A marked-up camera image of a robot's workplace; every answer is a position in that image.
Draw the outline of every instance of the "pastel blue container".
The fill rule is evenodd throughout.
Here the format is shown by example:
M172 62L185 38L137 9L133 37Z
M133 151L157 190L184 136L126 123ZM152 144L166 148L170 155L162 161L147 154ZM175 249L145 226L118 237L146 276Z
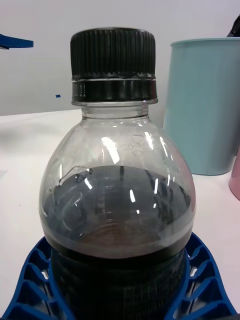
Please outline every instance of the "pastel blue container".
M240 38L171 47L164 130L193 174L224 174L240 144Z

